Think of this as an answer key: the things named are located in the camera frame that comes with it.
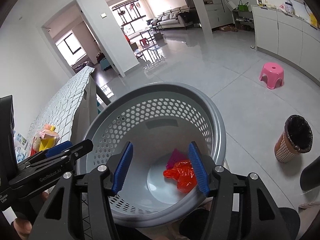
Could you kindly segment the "person's left hand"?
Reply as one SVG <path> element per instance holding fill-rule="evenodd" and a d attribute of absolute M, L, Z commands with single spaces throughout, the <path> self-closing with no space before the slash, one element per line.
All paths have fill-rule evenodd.
<path fill-rule="evenodd" d="M 22 218 L 16 218 L 12 222 L 12 226 L 19 235 L 20 239 L 28 239 L 32 230 L 31 222 Z"/>

